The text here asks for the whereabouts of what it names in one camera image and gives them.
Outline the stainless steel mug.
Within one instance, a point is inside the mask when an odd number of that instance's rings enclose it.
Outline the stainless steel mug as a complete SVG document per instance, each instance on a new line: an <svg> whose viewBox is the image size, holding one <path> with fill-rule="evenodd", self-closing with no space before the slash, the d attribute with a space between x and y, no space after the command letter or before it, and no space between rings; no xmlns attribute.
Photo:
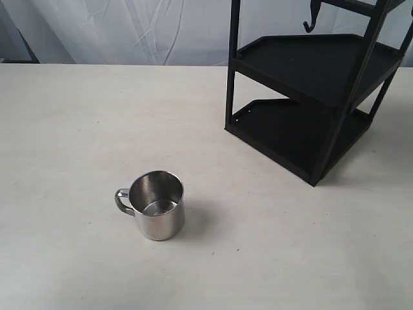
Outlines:
<svg viewBox="0 0 413 310"><path fill-rule="evenodd" d="M171 172L153 170L138 177L129 188L114 194L118 209L133 216L142 234L153 241L177 235L185 224L184 187Z"/></svg>

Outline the black tiered rack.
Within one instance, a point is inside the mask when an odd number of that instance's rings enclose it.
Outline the black tiered rack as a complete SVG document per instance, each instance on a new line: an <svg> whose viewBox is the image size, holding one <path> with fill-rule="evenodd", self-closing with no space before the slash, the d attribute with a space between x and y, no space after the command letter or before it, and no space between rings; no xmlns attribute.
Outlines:
<svg viewBox="0 0 413 310"><path fill-rule="evenodd" d="M378 41L400 1L333 1L368 17L362 36L315 34L321 1L310 3L305 34L263 36L239 47L241 3L230 11L225 129L303 181L316 185L369 129L412 41Z"/></svg>

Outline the white backdrop curtain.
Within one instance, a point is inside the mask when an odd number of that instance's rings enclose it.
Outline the white backdrop curtain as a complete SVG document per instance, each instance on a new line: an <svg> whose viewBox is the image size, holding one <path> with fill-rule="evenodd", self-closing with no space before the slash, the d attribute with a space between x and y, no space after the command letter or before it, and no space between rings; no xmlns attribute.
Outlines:
<svg viewBox="0 0 413 310"><path fill-rule="evenodd" d="M1 1L40 63L224 66L231 1ZM310 1L241 1L239 47L305 34ZM378 40L400 47L412 1L388 14ZM312 34L364 34L368 17L322 4Z"/></svg>

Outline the dark stand behind curtain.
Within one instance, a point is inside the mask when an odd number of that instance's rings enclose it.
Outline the dark stand behind curtain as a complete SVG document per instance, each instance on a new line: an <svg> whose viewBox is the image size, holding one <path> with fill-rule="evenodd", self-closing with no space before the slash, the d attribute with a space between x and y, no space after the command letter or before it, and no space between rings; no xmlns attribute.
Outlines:
<svg viewBox="0 0 413 310"><path fill-rule="evenodd" d="M1 3L1 63L33 63L39 60Z"/></svg>

